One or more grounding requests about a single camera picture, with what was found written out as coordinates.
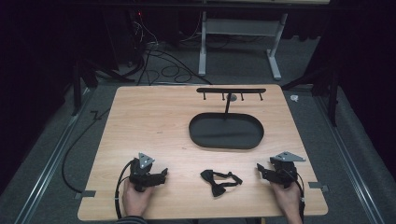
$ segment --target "gray carpet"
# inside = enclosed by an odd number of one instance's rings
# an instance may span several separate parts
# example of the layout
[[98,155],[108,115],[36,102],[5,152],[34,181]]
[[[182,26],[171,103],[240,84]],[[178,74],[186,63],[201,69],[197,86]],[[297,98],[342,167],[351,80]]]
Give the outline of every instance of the gray carpet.
[[[265,46],[270,48],[271,40],[267,38],[256,41],[242,39],[246,40],[245,43],[240,41],[241,37],[237,36],[236,38],[239,38],[238,41],[232,41],[220,49],[217,47],[223,45],[221,41],[209,43],[213,48],[208,49],[207,75],[205,78],[211,83],[287,84],[304,73],[318,42],[317,40],[307,40],[305,42],[300,42],[298,39],[281,40],[276,59],[282,80],[274,81],[270,73],[269,63],[263,53],[267,48]],[[189,46],[181,45],[178,49],[161,44],[158,49],[172,54],[192,71],[197,71],[199,48],[194,46],[194,42],[189,42]],[[152,51],[151,53],[165,57],[158,51]],[[157,75],[153,71],[161,73],[162,69],[169,65],[172,64],[164,59],[154,56],[149,57],[148,76],[144,75],[142,77],[142,84],[147,85],[154,80]],[[175,67],[165,69],[164,72],[169,77],[160,76],[157,82],[164,84],[187,78],[187,76],[177,77],[176,79],[171,77],[174,71],[176,71]],[[197,77],[193,77],[189,82],[204,83]],[[98,111],[98,114],[101,114],[111,107],[117,87],[122,85],[125,84],[100,80],[98,88],[91,90],[92,96],[81,112],[65,148],[71,147],[84,130],[92,124],[94,114],[91,111]],[[318,181],[329,188],[328,191],[323,192],[329,206],[329,213],[320,217],[306,217],[305,223],[371,223],[348,175],[339,146],[334,141],[333,129],[329,128],[326,117],[322,115],[319,109],[318,98],[311,96],[309,86],[284,91],[284,94]],[[291,94],[299,95],[297,103],[290,100]],[[1,196],[0,223],[14,223],[17,220],[35,186],[35,182],[45,168],[52,151],[72,118],[70,116],[73,111],[72,92],[67,93],[65,98],[65,105],[48,122],[45,131]],[[339,91],[338,102],[336,113],[338,127],[336,130],[342,135],[345,146],[364,183],[370,190],[384,223],[392,223],[395,218],[394,214],[396,214],[395,182],[375,152],[342,90]],[[77,189],[85,188],[105,125],[106,115],[101,120],[97,120],[78,139],[67,157],[65,163],[66,178]],[[55,168],[56,170],[50,177],[50,182],[45,188],[43,197],[39,199],[37,207],[33,208],[30,222],[80,223],[81,221],[77,217],[80,199],[75,199],[76,193],[63,182],[61,164],[57,164]],[[283,217],[268,217],[265,220],[268,224],[286,223]]]

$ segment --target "sleeve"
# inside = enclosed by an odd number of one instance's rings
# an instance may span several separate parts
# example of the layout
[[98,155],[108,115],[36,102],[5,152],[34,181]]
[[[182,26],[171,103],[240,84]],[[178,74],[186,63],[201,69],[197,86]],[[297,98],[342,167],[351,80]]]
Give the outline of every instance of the sleeve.
[[117,220],[116,224],[148,224],[142,217],[122,217]]

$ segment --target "wooden table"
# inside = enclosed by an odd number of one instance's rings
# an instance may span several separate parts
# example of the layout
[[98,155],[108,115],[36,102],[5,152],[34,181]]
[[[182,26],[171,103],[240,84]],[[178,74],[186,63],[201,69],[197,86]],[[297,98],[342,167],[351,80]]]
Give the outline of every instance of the wooden table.
[[[305,215],[327,213],[321,190],[308,187],[308,182],[317,182],[317,179],[277,85],[205,86],[267,89],[262,95],[263,101],[258,94],[244,94],[244,101],[237,95],[238,99],[231,103],[230,113],[254,116],[265,130],[260,144],[250,150],[203,148],[191,141],[189,123],[195,115],[224,112],[225,108],[221,94],[209,93],[204,100],[203,95],[196,92],[198,87],[118,89],[86,187],[96,193],[94,197],[82,199],[78,211],[81,220],[117,218],[114,206],[117,180],[125,164],[139,152],[156,160],[153,174],[169,169],[166,183],[156,187],[151,198],[144,214],[147,219],[281,216],[273,190],[269,182],[262,179],[256,163],[268,168],[269,158],[283,151],[306,158],[304,162],[295,162],[305,184]],[[227,192],[214,198],[210,185],[200,177],[205,169],[220,173],[231,171],[244,182],[226,188]]]

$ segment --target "black oval tray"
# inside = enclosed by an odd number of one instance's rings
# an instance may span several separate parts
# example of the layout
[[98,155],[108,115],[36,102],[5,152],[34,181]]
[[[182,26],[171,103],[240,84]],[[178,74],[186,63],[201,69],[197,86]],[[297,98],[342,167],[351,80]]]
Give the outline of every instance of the black oval tray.
[[264,136],[259,120],[247,114],[202,113],[189,125],[191,140],[200,147],[252,149]]

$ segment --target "human hand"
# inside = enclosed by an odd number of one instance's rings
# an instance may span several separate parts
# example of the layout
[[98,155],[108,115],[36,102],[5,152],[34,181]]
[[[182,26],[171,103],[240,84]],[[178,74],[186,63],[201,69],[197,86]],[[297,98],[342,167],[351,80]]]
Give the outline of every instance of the human hand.
[[122,203],[127,216],[141,217],[149,205],[149,198],[154,187],[146,188],[144,192],[137,192],[134,184],[128,179],[124,181]]
[[274,190],[277,204],[288,220],[289,224],[302,224],[300,217],[301,192],[296,183],[291,183],[290,187],[284,189],[283,185],[270,182]]

